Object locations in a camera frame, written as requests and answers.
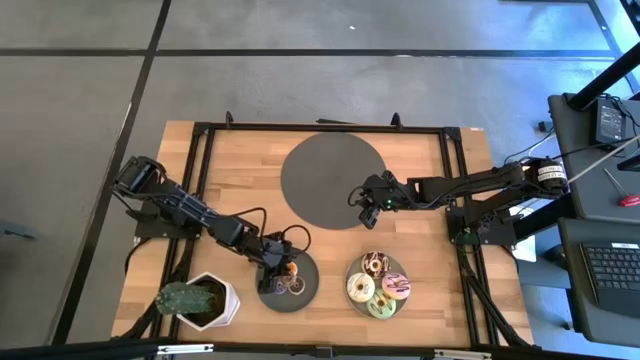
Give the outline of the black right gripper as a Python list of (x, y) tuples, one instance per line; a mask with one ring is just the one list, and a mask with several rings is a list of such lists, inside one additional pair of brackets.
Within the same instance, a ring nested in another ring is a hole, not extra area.
[(375, 227), (380, 212), (416, 209), (409, 187), (389, 170), (369, 176), (359, 195), (358, 205), (362, 208), (359, 220), (369, 230)]

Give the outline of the large chocolate sprinkled donut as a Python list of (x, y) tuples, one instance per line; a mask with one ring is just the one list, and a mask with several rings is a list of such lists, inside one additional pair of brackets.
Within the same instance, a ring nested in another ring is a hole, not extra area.
[(381, 278), (389, 271), (390, 260), (383, 252), (370, 251), (363, 256), (361, 268), (364, 273), (372, 278)]

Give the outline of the large pink frosted donut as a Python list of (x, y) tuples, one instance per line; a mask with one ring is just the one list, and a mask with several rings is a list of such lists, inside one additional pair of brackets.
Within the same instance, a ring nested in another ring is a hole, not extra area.
[(395, 300), (404, 300), (411, 293), (410, 280), (401, 273), (387, 273), (381, 281), (383, 292)]

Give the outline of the large white frosted donut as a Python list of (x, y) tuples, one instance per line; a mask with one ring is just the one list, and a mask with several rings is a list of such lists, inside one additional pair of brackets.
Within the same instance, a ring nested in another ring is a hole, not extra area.
[(369, 301), (374, 295), (375, 282), (373, 278), (366, 273), (355, 273), (349, 277), (346, 291), (352, 301), (364, 303)]

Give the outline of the large green frosted donut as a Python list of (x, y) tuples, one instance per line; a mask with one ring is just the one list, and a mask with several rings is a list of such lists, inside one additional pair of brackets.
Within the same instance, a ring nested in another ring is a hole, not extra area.
[(388, 319), (396, 312), (396, 300), (378, 289), (367, 301), (366, 308), (371, 316), (377, 319)]

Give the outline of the dark grey round plate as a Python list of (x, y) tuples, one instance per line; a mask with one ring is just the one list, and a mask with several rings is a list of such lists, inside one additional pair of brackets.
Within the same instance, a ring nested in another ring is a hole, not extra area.
[(313, 258), (303, 252), (298, 255), (294, 263), (298, 266), (297, 277), (302, 277), (305, 281), (305, 290), (302, 294), (295, 296), (287, 291), (282, 295), (274, 293), (258, 293), (260, 300), (269, 309), (280, 313), (296, 312), (311, 303), (319, 287), (319, 270)]

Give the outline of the white hexagonal plant pot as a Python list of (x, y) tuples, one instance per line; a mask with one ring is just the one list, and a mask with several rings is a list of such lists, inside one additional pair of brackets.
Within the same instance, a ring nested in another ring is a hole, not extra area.
[(204, 272), (187, 281), (189, 285), (204, 286), (216, 295), (216, 304), (211, 313), (178, 314), (177, 318), (202, 332), (208, 328), (227, 326), (239, 310), (241, 301), (234, 287), (219, 277)]

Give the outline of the light grey round plate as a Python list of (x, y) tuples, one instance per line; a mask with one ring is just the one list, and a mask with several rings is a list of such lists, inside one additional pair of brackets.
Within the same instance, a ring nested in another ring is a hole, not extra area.
[[(363, 316), (365, 316), (367, 318), (377, 319), (377, 318), (374, 318), (373, 316), (371, 316), (369, 314), (369, 312), (368, 312), (368, 310), (366, 308), (366, 303), (367, 302), (357, 303), (357, 302), (352, 301), (349, 298), (349, 296), (347, 295), (347, 291), (346, 291), (346, 285), (347, 285), (347, 281), (348, 281), (349, 277), (351, 275), (355, 274), (355, 273), (363, 272), (363, 270), (361, 268), (361, 261), (362, 261), (362, 258), (363, 258), (363, 256), (365, 254), (366, 253), (360, 255), (355, 260), (353, 260), (351, 262), (351, 264), (349, 265), (349, 267), (347, 268), (346, 276), (345, 276), (345, 282), (344, 282), (344, 289), (345, 289), (345, 293), (346, 293), (348, 302), (352, 305), (352, 307), (358, 313), (360, 313), (361, 315), (363, 315)], [(408, 276), (407, 272), (405, 271), (405, 269), (402, 267), (402, 265), (395, 258), (393, 258), (391, 255), (388, 255), (388, 254), (386, 254), (386, 255), (389, 257), (389, 260), (390, 260), (390, 268), (389, 268), (389, 271), (387, 273), (401, 273), (401, 274), (405, 275), (409, 279), (409, 276)], [(375, 282), (375, 291), (378, 290), (378, 289), (382, 290), (382, 285), (381, 285), (382, 278), (383, 277), (376, 278), (376, 279), (373, 278), (373, 280)], [(397, 304), (396, 312), (394, 313), (394, 315), (392, 317), (397, 315), (399, 313), (399, 311), (404, 307), (404, 305), (406, 304), (409, 296), (404, 300), (396, 300), (396, 304)]]

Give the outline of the green cactus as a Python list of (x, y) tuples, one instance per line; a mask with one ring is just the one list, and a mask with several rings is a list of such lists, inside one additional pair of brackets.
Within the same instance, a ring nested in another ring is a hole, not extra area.
[(211, 312), (215, 300), (216, 295), (206, 287), (172, 282), (158, 292), (154, 302), (161, 314), (177, 315)]

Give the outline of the grey side desk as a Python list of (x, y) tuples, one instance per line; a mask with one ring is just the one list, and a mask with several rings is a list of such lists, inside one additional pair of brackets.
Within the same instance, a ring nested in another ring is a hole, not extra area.
[[(590, 143), (595, 119), (593, 111), (573, 110), (562, 95), (550, 96), (548, 104), (568, 177), (577, 175), (607, 154)], [(617, 165), (621, 161), (611, 157), (570, 184), (578, 217), (640, 223), (640, 205), (620, 207), (620, 194), (603, 171), (606, 168), (627, 192), (640, 195), (640, 171), (619, 170)]]

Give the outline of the black electronic box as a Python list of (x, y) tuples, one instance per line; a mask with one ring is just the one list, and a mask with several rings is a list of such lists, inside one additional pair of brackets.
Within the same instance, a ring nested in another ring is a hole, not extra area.
[(626, 115), (618, 103), (609, 99), (598, 99), (595, 105), (593, 140), (597, 144), (613, 144), (627, 135)]

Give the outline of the black keyboard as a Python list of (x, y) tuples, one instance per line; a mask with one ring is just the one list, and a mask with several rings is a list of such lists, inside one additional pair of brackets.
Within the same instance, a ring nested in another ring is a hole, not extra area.
[(640, 318), (640, 244), (582, 243), (580, 250), (597, 306)]

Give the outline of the black diagonal pole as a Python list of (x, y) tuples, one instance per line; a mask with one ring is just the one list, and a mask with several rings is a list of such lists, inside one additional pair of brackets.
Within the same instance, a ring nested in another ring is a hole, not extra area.
[(576, 111), (587, 109), (601, 94), (631, 73), (638, 65), (640, 65), (640, 41), (572, 96), (567, 101), (568, 105)]

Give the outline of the black aluminium table frame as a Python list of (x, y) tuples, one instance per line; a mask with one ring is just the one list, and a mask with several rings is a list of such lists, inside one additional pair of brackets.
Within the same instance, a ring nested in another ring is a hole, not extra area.
[[(292, 226), (294, 243), (308, 245), (318, 266), (319, 288), (299, 311), (271, 310), (256, 292), (255, 266), (202, 235), (189, 272), (211, 272), (231, 283), (241, 301), (239, 311), (223, 327), (199, 331), (164, 318), (153, 331), (215, 345), (285, 345), (295, 352), (329, 347), (335, 354), (356, 348), (383, 356), (394, 356), (402, 347), (503, 344), (496, 324), (462, 283), (460, 255), (448, 237), (443, 210), (384, 213), (371, 230), (362, 225), (329, 230), (295, 215), (280, 187), (281, 168), (297, 145), (320, 133), (348, 133), (367, 141), (400, 178), (456, 175), (491, 164), (481, 129), (170, 121), (156, 155), (169, 176), (202, 187), (205, 202), (218, 211), (243, 210), (256, 219), (257, 208), (263, 207), (269, 231)], [(413, 285), (407, 304), (387, 320), (356, 310), (345, 292), (348, 266), (371, 250), (397, 259)]]

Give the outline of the red-handled screwdriver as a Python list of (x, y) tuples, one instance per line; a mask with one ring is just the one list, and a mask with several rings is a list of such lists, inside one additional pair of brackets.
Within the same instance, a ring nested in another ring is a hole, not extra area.
[(620, 207), (634, 207), (640, 205), (640, 195), (627, 192), (606, 168), (604, 168), (603, 171), (613, 184), (614, 188), (620, 194), (620, 200), (618, 202)]

